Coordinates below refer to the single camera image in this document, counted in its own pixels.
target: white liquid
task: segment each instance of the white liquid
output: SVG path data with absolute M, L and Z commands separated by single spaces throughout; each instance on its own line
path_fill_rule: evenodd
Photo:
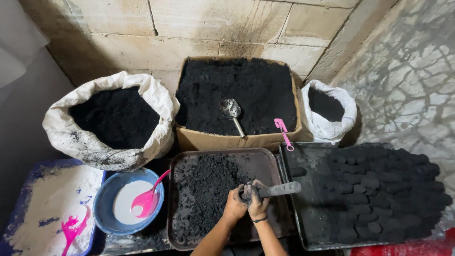
M 137 180 L 126 184 L 122 189 L 120 189 L 115 197 L 114 205 L 112 206 L 114 217 L 120 223 L 126 225 L 134 225 L 145 220 L 146 218 L 137 218 L 131 213 L 131 204 L 138 195 L 151 190 L 152 187 L 153 184 L 143 180 Z M 134 207 L 133 211 L 135 213 L 141 212 L 141 208 L 142 207 L 140 206 Z

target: white powder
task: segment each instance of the white powder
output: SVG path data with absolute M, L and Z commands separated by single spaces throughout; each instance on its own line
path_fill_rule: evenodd
M 152 188 L 153 185 L 144 180 L 137 180 L 126 184 L 122 189 L 120 189 L 115 197 L 114 205 L 112 206 L 114 217 L 120 223 L 126 225 L 134 225 L 145 220 L 146 218 L 137 218 L 131 213 L 131 204 L 138 195 L 147 192 Z M 139 211 L 142 212 L 142 207 L 138 206 L 138 208 Z
M 85 252 L 94 226 L 93 200 L 101 186 L 103 171 L 79 165 L 47 169 L 43 174 L 43 178 L 30 184 L 32 192 L 27 198 L 29 207 L 24 222 L 13 235 L 5 236 L 5 240 L 14 250 L 22 251 L 14 256 L 60 256 L 66 245 L 61 231 L 63 216 L 69 209 L 83 204 L 90 208 L 87 227 L 73 241 L 67 255 Z

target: scoop handle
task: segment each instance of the scoop handle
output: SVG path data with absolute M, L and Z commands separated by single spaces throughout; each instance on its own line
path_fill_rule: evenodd
M 233 118 L 233 119 L 234 119 L 235 127 L 237 127 L 238 133 L 240 133 L 240 137 L 241 138 L 245 137 L 245 134 L 243 133 L 242 127 L 240 126 L 237 118 Z
M 300 185 L 300 183 L 297 181 L 293 181 L 269 188 L 259 189 L 259 196 L 270 197 L 277 195 L 288 195 L 298 193 L 300 191 L 302 191 L 302 186 Z

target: black tray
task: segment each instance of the black tray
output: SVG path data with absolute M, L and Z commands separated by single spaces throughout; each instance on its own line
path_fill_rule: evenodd
M 171 175 L 169 177 L 169 204 L 168 204 L 168 216 L 167 216 L 167 237 L 169 243 L 178 251 L 190 251 L 194 250 L 196 246 L 201 242 L 203 237 L 190 237 L 188 245 L 184 245 L 183 242 L 178 241 L 178 237 L 173 237 L 173 231 L 178 234 L 178 228 L 180 226 L 187 226 L 187 220 L 178 221 L 175 216 L 180 214 L 185 216 L 190 213 L 191 205 L 189 208 L 185 208 L 187 205 L 187 197 L 192 198 L 192 195 L 183 188 L 184 194 L 187 197 L 181 195 L 176 189 L 176 185 L 183 179 L 191 178 L 191 173 L 186 172 L 185 177 L 183 174 L 175 173 L 176 167 L 180 169 L 186 169 L 185 166 L 193 165 L 196 163 L 199 155 L 206 154 L 228 154 L 232 157 L 232 160 L 236 161 L 239 168 L 246 171 L 248 176 L 253 179 L 256 178 L 262 181 L 267 186 L 275 186 L 281 184 L 281 179 L 278 171 L 277 161 L 275 156 L 265 148 L 240 148 L 240 149 L 229 149 L 229 150 L 216 150 L 216 151 L 191 151 L 183 152 L 175 156 L 171 162 Z M 288 209 L 285 196 L 278 196 L 272 198 L 269 207 L 267 209 L 268 220 L 270 225 L 277 235 L 277 237 L 287 236 L 293 227 L 292 217 Z M 257 230 L 252 225 L 251 220 L 248 220 L 248 225 L 251 225 L 251 233 L 246 234 L 245 240 L 243 241 L 229 241 L 228 243 L 241 243 L 248 241 L 258 241 L 259 236 Z
M 363 242 L 355 244 L 340 244 L 333 239 L 331 227 L 328 222 L 330 209 L 322 205 L 323 189 L 320 187 L 322 175 L 329 174 L 329 167 L 324 161 L 325 157 L 336 148 L 331 143 L 291 143 L 294 151 L 288 151 L 286 144 L 280 144 L 279 151 L 282 159 L 280 173 L 283 182 L 298 181 L 302 191 L 291 195 L 295 221 L 302 246 L 308 251 L 323 251 L 345 249 L 360 246 L 386 245 L 387 242 Z M 363 143 L 356 147 L 383 147 L 392 148 L 388 143 Z M 292 177 L 290 168 L 303 167 L 307 170 L 305 176 Z

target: hand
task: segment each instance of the hand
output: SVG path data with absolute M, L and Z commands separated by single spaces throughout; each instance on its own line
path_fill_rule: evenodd
M 245 185 L 241 184 L 236 189 L 231 190 L 227 196 L 228 200 L 226 207 L 224 207 L 223 218 L 232 226 L 245 215 L 248 209 L 247 204 L 243 203 L 238 196 L 239 191 L 242 190 L 244 186 Z
M 267 216 L 267 205 L 270 199 L 259 197 L 259 189 L 262 188 L 267 188 L 267 186 L 257 179 L 248 182 L 245 186 L 245 196 L 249 200 L 248 213 L 251 220 L 260 220 Z

